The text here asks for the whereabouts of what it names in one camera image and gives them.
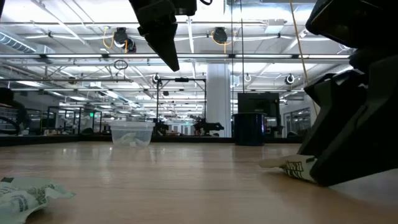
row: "white column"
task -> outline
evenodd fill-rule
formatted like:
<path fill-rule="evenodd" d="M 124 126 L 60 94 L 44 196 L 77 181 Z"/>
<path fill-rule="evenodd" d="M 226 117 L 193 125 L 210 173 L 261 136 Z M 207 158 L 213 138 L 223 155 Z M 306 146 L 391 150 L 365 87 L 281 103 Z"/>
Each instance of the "white column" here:
<path fill-rule="evenodd" d="M 220 137 L 231 137 L 231 93 L 228 64 L 207 65 L 206 120 L 221 123 L 224 131 L 213 131 Z"/>

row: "wooden table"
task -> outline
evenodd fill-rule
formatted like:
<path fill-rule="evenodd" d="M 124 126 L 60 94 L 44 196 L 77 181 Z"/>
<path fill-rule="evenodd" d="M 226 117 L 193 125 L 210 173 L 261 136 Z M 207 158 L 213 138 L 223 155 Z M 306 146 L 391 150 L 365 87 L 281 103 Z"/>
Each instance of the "wooden table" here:
<path fill-rule="evenodd" d="M 77 193 L 28 223 L 398 223 L 398 171 L 330 189 L 290 179 L 257 161 L 299 145 L 110 142 L 0 148 L 0 177 L 52 179 Z"/>

